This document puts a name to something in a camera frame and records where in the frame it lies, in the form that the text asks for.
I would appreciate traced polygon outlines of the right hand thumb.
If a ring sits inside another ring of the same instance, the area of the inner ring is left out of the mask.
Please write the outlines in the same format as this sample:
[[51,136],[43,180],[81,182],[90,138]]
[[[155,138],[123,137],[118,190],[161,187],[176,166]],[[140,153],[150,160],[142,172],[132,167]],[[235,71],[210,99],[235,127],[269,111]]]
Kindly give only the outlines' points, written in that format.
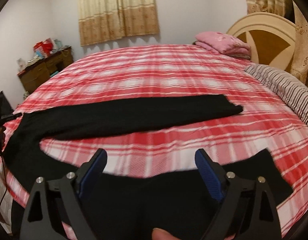
[[152,240],[179,240],[179,238],[163,229],[154,228],[152,231]]

